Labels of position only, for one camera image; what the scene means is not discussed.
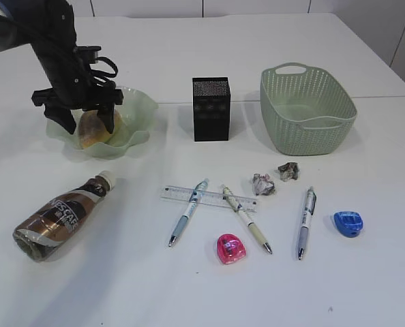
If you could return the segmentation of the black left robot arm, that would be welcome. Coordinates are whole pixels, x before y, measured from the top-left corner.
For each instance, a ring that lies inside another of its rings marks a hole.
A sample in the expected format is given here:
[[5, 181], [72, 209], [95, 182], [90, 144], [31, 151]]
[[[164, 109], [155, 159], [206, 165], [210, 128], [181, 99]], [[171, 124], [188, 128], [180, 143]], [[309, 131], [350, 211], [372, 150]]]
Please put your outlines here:
[[34, 91], [35, 106], [68, 133], [76, 130], [74, 110], [94, 111], [106, 131], [115, 130], [115, 106], [123, 93], [116, 64], [99, 56], [100, 46], [79, 46], [74, 11], [67, 1], [0, 1], [0, 52], [28, 44], [51, 87]]

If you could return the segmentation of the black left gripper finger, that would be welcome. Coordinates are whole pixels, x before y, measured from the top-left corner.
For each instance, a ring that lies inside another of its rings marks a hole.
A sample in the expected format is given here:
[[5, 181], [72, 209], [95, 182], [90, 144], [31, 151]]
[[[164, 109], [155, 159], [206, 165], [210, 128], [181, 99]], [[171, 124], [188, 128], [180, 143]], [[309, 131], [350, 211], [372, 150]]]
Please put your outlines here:
[[97, 117], [104, 124], [106, 131], [113, 134], [115, 130], [115, 105], [102, 104], [97, 107]]
[[44, 116], [59, 124], [69, 134], [73, 134], [76, 130], [76, 121], [72, 116], [71, 110], [45, 105]]

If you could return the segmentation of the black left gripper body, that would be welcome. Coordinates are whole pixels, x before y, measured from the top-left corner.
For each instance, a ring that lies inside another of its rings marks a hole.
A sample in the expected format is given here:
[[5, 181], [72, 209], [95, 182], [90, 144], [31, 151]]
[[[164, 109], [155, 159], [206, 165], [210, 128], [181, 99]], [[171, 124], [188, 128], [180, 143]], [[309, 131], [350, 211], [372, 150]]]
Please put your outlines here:
[[112, 110], [123, 102], [123, 94], [112, 79], [118, 68], [111, 64], [111, 72], [91, 69], [89, 65], [43, 64], [51, 88], [34, 91], [35, 106], [56, 105], [75, 110]]

